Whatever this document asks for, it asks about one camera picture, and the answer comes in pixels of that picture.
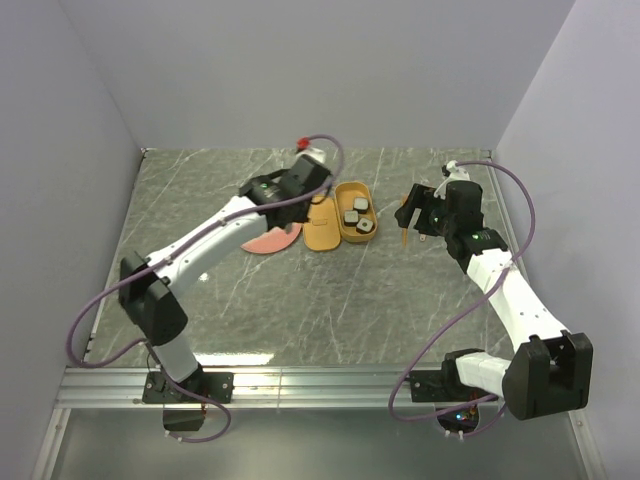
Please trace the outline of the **orange lunch box base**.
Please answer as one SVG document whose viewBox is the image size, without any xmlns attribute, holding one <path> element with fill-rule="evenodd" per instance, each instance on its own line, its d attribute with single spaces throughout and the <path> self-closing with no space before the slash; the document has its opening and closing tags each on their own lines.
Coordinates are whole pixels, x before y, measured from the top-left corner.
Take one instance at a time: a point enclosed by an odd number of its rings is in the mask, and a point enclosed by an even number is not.
<svg viewBox="0 0 640 480">
<path fill-rule="evenodd" d="M 361 235 L 357 233 L 356 226 L 347 227 L 343 223 L 344 212 L 347 210 L 354 210 L 353 201 L 356 197 L 366 197 L 369 200 L 368 211 L 365 213 L 359 213 L 360 218 L 366 217 L 373 221 L 375 224 L 374 230 L 367 235 Z M 335 187 L 334 199 L 336 203 L 339 229 L 342 238 L 347 242 L 353 244 L 366 243 L 372 240 L 377 233 L 378 222 L 374 211 L 373 198 L 369 188 L 364 183 L 359 181 L 343 182 Z"/>
</svg>

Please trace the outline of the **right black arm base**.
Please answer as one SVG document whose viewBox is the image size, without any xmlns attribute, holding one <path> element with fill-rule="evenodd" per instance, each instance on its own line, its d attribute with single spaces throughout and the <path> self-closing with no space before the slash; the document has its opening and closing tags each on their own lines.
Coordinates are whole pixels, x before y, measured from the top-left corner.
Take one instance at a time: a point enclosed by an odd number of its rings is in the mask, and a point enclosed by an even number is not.
<svg viewBox="0 0 640 480">
<path fill-rule="evenodd" d="M 461 404 L 489 395 L 480 388 L 457 385 L 449 381 L 441 370 L 413 370 L 406 380 L 413 403 Z M 459 440 L 481 432 L 483 428 L 480 426 L 480 421 L 478 404 L 436 417 L 437 425 L 444 435 L 446 437 L 455 435 Z"/>
</svg>

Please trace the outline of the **pink and cream plate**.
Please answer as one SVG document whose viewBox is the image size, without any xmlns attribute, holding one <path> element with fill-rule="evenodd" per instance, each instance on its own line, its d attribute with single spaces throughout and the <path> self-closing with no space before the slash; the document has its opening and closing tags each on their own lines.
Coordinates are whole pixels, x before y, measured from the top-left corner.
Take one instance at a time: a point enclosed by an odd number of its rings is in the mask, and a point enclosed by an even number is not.
<svg viewBox="0 0 640 480">
<path fill-rule="evenodd" d="M 301 230 L 302 225 L 299 223 L 294 223 L 285 229 L 274 228 L 244 243 L 241 248 L 245 252 L 256 255 L 275 254 L 291 246 L 298 238 Z"/>
</svg>

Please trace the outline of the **sushi roll white top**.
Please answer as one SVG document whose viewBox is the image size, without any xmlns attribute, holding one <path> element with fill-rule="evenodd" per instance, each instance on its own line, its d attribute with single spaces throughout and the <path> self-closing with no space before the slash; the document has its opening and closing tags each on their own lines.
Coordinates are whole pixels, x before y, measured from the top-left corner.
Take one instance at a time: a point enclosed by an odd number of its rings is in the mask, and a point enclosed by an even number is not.
<svg viewBox="0 0 640 480">
<path fill-rule="evenodd" d="M 356 197 L 353 201 L 353 209 L 359 213 L 365 213 L 369 209 L 369 200 L 366 197 Z"/>
</svg>

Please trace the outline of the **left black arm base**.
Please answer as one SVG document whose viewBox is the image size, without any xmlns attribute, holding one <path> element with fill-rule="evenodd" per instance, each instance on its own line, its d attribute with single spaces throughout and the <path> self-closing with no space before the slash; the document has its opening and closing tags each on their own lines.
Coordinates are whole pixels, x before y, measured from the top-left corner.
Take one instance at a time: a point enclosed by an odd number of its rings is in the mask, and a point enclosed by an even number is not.
<svg viewBox="0 0 640 480">
<path fill-rule="evenodd" d="M 181 383 L 170 381 L 161 371 L 147 374 L 141 402 L 161 406 L 164 429 L 174 436 L 198 432 L 205 423 L 210 408 L 224 415 L 225 433 L 231 425 L 231 403 L 234 374 L 231 372 L 197 372 Z"/>
</svg>

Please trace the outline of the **sushi roll green centre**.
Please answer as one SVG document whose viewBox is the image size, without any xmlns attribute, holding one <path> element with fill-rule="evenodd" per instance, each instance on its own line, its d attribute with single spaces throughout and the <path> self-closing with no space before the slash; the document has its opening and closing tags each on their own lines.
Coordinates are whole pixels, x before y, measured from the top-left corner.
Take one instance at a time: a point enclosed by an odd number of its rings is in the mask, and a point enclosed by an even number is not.
<svg viewBox="0 0 640 480">
<path fill-rule="evenodd" d="M 360 220 L 360 214 L 357 210 L 347 210 L 343 215 L 343 223 L 347 227 L 355 227 Z"/>
</svg>

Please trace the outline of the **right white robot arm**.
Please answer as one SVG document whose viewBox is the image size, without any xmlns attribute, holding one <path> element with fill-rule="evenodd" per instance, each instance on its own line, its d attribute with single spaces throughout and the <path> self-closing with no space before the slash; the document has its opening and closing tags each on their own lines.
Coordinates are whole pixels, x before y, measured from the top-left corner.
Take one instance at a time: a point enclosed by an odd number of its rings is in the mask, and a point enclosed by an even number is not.
<svg viewBox="0 0 640 480">
<path fill-rule="evenodd" d="M 519 420 L 579 410 L 588 403 L 593 345 L 570 332 L 524 279 L 506 242 L 484 224 L 482 187 L 453 180 L 412 186 L 396 211 L 399 227 L 444 239 L 449 255 L 487 296 L 512 343 L 510 360 L 481 349 L 446 354 L 436 385 L 447 401 L 474 393 L 503 399 Z"/>
</svg>

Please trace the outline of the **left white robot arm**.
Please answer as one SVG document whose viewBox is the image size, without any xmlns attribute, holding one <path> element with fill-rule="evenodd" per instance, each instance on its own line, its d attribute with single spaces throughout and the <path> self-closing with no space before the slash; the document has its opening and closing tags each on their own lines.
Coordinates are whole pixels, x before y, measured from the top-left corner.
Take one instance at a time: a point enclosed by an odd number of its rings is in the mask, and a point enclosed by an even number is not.
<svg viewBox="0 0 640 480">
<path fill-rule="evenodd" d="M 324 151 L 301 150 L 292 167 L 250 179 L 189 234 L 147 257 L 134 253 L 121 260 L 121 280 L 162 264 L 121 286 L 118 301 L 168 374 L 166 390 L 176 400 L 189 402 L 206 395 L 202 365 L 186 338 L 188 316 L 179 298 L 245 243 L 275 228 L 306 221 L 312 200 L 291 200 L 324 187 L 331 175 L 325 162 Z"/>
</svg>

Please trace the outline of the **orange lunch box lid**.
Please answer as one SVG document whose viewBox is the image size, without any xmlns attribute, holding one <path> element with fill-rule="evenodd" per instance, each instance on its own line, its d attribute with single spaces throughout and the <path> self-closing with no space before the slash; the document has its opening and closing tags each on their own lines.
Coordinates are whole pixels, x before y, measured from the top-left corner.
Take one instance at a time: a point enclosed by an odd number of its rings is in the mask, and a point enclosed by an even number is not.
<svg viewBox="0 0 640 480">
<path fill-rule="evenodd" d="M 338 213 L 332 197 L 314 196 L 303 225 L 305 245 L 312 251 L 336 249 L 341 243 Z"/>
</svg>

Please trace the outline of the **aluminium mounting rail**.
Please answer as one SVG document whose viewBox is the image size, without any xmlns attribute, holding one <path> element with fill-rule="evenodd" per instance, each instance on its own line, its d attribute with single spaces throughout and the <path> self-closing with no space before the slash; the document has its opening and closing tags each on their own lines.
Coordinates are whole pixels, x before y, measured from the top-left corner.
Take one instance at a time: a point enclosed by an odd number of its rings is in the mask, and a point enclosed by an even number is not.
<svg viewBox="0 0 640 480">
<path fill-rule="evenodd" d="M 386 365 L 221 367 L 232 382 L 228 409 L 385 408 L 401 369 Z M 54 406 L 59 409 L 197 409 L 198 403 L 151 403 L 144 368 L 69 369 Z"/>
</svg>

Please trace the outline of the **sushi roll red centre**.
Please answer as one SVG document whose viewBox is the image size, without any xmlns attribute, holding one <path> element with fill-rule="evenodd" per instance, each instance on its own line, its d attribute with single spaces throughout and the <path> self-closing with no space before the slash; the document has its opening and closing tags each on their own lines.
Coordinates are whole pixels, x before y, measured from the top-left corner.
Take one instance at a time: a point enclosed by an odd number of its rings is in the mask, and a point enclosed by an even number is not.
<svg viewBox="0 0 640 480">
<path fill-rule="evenodd" d="M 356 232 L 361 235 L 367 235 L 374 230 L 375 224 L 366 217 L 361 217 L 356 224 Z"/>
</svg>

